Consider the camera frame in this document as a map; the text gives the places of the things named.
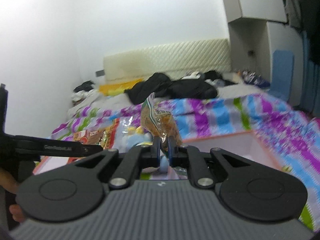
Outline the green brown snack packet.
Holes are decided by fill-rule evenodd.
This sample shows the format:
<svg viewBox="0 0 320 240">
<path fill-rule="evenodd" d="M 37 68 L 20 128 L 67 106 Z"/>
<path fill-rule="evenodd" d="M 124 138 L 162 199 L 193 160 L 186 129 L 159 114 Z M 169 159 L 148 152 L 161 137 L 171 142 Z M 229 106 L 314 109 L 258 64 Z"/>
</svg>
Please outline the green brown snack packet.
<svg viewBox="0 0 320 240">
<path fill-rule="evenodd" d="M 183 144 L 176 121 L 170 111 L 158 107 L 152 92 L 141 107 L 140 125 L 153 137 L 159 137 L 163 148 L 168 150 L 168 140 L 173 137 L 176 145 Z"/>
</svg>

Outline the orange snack packet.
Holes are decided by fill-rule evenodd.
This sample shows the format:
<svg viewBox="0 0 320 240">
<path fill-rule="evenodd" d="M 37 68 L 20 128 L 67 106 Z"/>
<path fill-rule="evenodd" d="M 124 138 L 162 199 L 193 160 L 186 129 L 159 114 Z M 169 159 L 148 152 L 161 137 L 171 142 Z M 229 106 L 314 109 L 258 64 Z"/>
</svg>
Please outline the orange snack packet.
<svg viewBox="0 0 320 240">
<path fill-rule="evenodd" d="M 116 131 L 119 119 L 114 119 L 111 124 L 103 128 L 90 128 L 74 133 L 73 140 L 84 145 L 100 145 L 104 150 L 115 145 Z"/>
</svg>

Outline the white blue plush toy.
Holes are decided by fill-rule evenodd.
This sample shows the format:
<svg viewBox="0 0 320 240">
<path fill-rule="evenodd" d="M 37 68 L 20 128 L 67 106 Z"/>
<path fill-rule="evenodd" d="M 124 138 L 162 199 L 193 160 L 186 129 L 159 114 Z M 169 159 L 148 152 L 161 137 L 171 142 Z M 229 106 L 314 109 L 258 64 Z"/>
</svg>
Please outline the white blue plush toy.
<svg viewBox="0 0 320 240">
<path fill-rule="evenodd" d="M 129 126 L 126 129 L 125 135 L 122 138 L 124 151 L 128 152 L 132 147 L 140 145 L 152 145 L 153 137 L 149 132 L 145 132 L 142 126 L 133 127 Z M 169 162 L 167 161 L 164 153 L 160 152 L 160 165 L 159 167 L 148 167 L 142 170 L 142 174 L 158 172 L 159 174 L 167 174 Z"/>
</svg>

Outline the pink box lid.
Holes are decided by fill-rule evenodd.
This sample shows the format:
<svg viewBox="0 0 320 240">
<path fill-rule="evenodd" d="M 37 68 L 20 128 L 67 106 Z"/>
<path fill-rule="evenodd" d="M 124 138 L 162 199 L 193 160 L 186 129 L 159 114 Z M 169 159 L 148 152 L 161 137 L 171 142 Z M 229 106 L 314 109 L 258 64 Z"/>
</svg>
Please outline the pink box lid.
<svg viewBox="0 0 320 240">
<path fill-rule="evenodd" d="M 47 172 L 61 166 L 73 163 L 81 158 L 75 157 L 44 157 L 33 170 L 33 175 L 38 175 L 43 172 Z"/>
</svg>

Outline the black clothes pile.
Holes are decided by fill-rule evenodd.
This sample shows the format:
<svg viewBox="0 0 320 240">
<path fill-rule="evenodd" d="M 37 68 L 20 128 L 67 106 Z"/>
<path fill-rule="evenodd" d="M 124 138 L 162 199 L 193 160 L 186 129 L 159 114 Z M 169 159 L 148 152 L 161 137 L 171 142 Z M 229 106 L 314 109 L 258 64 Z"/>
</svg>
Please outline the black clothes pile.
<svg viewBox="0 0 320 240">
<path fill-rule="evenodd" d="M 164 73 L 155 73 L 147 80 L 126 89 L 124 93 L 134 105 L 143 103 L 152 93 L 156 98 L 214 99 L 218 95 L 217 88 L 212 85 L 215 80 L 222 81 L 224 86 L 234 85 L 234 82 L 224 79 L 222 74 L 214 70 L 178 80 L 172 80 Z"/>
</svg>

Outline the yellow pillow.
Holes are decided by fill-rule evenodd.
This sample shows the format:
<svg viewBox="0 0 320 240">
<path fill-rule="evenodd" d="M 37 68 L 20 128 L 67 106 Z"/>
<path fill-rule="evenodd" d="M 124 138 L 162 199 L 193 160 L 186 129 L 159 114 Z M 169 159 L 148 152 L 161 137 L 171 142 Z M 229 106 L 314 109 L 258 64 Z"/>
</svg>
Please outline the yellow pillow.
<svg viewBox="0 0 320 240">
<path fill-rule="evenodd" d="M 98 91 L 104 96 L 116 96 L 118 94 L 124 93 L 125 90 L 131 89 L 134 85 L 142 81 L 144 80 L 140 78 L 127 82 L 100 85 Z"/>
</svg>

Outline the clothes heap on nightstand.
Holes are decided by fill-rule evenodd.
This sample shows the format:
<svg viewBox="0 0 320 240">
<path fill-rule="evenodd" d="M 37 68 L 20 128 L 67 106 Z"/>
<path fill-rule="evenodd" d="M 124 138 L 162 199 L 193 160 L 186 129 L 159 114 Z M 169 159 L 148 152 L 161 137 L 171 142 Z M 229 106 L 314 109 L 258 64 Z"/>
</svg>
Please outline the clothes heap on nightstand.
<svg viewBox="0 0 320 240">
<path fill-rule="evenodd" d="M 71 100 L 72 102 L 82 101 L 92 93 L 98 90 L 99 86 L 91 80 L 83 82 L 81 85 L 73 89 Z"/>
</svg>

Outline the colourful striped floral bedspread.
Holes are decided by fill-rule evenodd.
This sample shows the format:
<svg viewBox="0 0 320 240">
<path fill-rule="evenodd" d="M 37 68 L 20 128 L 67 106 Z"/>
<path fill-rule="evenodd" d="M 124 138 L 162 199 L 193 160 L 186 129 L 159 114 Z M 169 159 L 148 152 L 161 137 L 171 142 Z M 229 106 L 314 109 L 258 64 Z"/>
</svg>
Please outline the colourful striped floral bedspread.
<svg viewBox="0 0 320 240">
<path fill-rule="evenodd" d="M 301 221 L 319 230 L 319 119 L 309 119 L 270 95 L 234 99 L 174 99 L 159 106 L 169 111 L 182 139 L 200 139 L 252 131 L 271 149 L 285 170 L 308 190 Z"/>
</svg>

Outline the cream quilted headboard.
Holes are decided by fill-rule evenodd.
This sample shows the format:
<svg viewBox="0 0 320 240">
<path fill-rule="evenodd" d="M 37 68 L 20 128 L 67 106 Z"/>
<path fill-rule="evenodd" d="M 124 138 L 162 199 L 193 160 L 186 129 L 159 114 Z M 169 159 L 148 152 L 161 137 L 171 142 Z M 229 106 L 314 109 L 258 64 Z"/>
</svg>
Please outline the cream quilted headboard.
<svg viewBox="0 0 320 240">
<path fill-rule="evenodd" d="M 154 73 L 179 79 L 189 72 L 232 70 L 228 40 L 221 38 L 130 50 L 104 57 L 103 66 L 106 82 L 147 79 Z"/>
</svg>

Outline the blue curtain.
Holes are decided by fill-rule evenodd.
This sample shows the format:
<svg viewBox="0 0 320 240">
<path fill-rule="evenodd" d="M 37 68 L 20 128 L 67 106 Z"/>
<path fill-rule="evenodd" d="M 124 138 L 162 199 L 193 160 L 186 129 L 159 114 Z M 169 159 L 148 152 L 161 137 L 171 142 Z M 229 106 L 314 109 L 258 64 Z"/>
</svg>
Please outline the blue curtain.
<svg viewBox="0 0 320 240">
<path fill-rule="evenodd" d="M 306 31 L 300 33 L 302 48 L 294 67 L 291 101 L 295 107 L 319 117 L 319 40 L 311 44 Z"/>
</svg>

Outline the hanging black jacket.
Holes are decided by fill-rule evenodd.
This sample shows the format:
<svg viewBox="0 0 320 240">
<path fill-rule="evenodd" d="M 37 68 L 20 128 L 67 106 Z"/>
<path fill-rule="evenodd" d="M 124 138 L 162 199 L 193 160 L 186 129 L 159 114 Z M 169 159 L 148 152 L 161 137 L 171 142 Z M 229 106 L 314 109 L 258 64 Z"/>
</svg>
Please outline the hanging black jacket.
<svg viewBox="0 0 320 240">
<path fill-rule="evenodd" d="M 319 0 L 283 0 L 289 25 L 305 31 L 310 60 L 319 65 Z"/>
</svg>

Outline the grey wall cabinet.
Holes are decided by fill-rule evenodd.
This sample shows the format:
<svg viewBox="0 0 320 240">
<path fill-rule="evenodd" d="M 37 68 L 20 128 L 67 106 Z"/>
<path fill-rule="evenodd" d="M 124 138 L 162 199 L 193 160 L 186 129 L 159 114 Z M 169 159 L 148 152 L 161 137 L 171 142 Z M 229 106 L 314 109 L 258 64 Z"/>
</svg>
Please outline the grey wall cabinet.
<svg viewBox="0 0 320 240">
<path fill-rule="evenodd" d="M 272 79 L 273 53 L 289 50 L 296 57 L 296 74 L 302 73 L 302 38 L 287 24 L 283 0 L 223 0 L 232 68 L 249 69 Z"/>
</svg>

